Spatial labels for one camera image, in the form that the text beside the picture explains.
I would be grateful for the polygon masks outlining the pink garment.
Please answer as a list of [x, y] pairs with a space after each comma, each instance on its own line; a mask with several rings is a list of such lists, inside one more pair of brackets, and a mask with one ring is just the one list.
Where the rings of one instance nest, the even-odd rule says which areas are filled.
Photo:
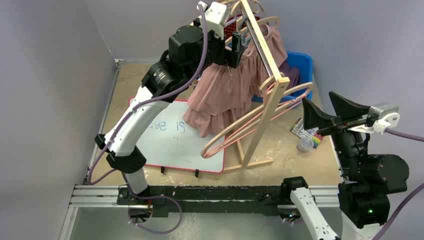
[[255, 44], [250, 41], [238, 68], [211, 64], [189, 96], [184, 121], [197, 129], [199, 136], [217, 135], [244, 116], [252, 97], [262, 96], [259, 87], [269, 78]]

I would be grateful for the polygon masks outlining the purple pleated skirt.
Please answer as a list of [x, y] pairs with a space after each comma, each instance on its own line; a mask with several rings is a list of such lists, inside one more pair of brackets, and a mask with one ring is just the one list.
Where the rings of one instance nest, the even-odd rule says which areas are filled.
[[287, 60], [285, 60], [280, 66], [279, 71], [289, 78], [289, 84], [287, 89], [291, 89], [300, 83], [300, 71], [297, 67], [290, 67]]

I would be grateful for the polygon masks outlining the plain wooden hanger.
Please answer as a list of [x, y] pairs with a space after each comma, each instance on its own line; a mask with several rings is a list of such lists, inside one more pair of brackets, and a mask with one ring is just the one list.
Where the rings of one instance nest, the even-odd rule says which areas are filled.
[[[259, 89], [263, 90], [272, 80], [274, 80], [274, 83], [267, 87], [264, 92], [263, 102], [260, 106], [230, 124], [205, 145], [200, 152], [200, 155], [204, 159], [214, 156], [216, 153], [238, 142], [240, 139], [253, 133], [260, 127], [266, 127], [270, 121], [298, 106], [301, 100], [312, 92], [314, 87], [313, 82], [307, 82], [287, 89], [283, 84], [289, 82], [288, 77], [275, 79], [274, 76], [270, 76]], [[305, 90], [305, 92], [300, 96], [280, 103], [278, 97], [283, 98], [301, 90]]]

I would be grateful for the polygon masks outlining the pink wire hanger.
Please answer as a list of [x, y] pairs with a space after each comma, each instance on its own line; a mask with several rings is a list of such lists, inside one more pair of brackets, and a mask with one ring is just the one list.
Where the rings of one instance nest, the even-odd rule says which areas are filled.
[[[272, 116], [267, 121], [270, 122], [278, 118], [288, 110], [291, 110], [294, 107], [298, 106], [301, 103], [301, 100], [305, 99], [307, 95], [312, 92], [313, 86], [314, 84], [312, 82], [308, 82], [286, 90], [282, 95], [283, 97], [292, 94], [298, 90], [305, 89], [306, 91], [295, 99], [279, 103], [275, 110], [272, 111]], [[262, 120], [266, 104], [271, 98], [273, 92], [274, 85], [272, 84], [266, 89], [264, 101], [260, 106], [256, 107], [254, 110], [247, 113], [240, 119], [236, 120], [228, 127], [226, 127], [223, 131], [218, 133], [214, 138], [212, 138], [212, 140], [210, 140], [205, 145], [205, 147], [201, 150], [200, 155], [204, 159], [210, 158], [216, 153], [224, 150], [228, 146], [253, 133], [257, 129], [257, 125], [259, 125]]]

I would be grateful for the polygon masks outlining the blue floral garment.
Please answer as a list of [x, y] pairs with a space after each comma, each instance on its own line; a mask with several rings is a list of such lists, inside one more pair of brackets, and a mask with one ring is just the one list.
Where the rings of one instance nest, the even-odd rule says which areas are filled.
[[242, 37], [241, 37], [241, 44], [242, 46], [244, 46], [245, 48], [248, 47], [250, 41], [252, 39], [252, 36], [249, 32], [246, 32]]

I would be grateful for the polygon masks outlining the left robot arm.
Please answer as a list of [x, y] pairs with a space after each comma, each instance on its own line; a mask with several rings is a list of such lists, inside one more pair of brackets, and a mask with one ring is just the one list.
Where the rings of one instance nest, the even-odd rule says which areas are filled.
[[107, 134], [94, 141], [113, 170], [120, 171], [138, 205], [149, 199], [143, 167], [147, 160], [136, 146], [155, 117], [211, 64], [236, 68], [245, 50], [241, 34], [234, 31], [231, 48], [216, 31], [185, 25], [168, 39], [168, 48], [141, 80], [135, 99]]

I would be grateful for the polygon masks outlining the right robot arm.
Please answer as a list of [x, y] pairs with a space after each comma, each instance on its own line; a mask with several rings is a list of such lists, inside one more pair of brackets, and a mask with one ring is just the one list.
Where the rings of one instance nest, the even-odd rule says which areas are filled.
[[323, 112], [311, 100], [303, 99], [303, 126], [330, 136], [343, 182], [338, 185], [342, 234], [328, 224], [316, 205], [303, 177], [283, 180], [282, 200], [296, 206], [315, 240], [372, 240], [388, 222], [388, 196], [405, 192], [409, 166], [395, 154], [370, 154], [371, 134], [383, 134], [397, 126], [399, 107], [392, 103], [368, 106], [336, 92], [329, 93], [335, 115]]

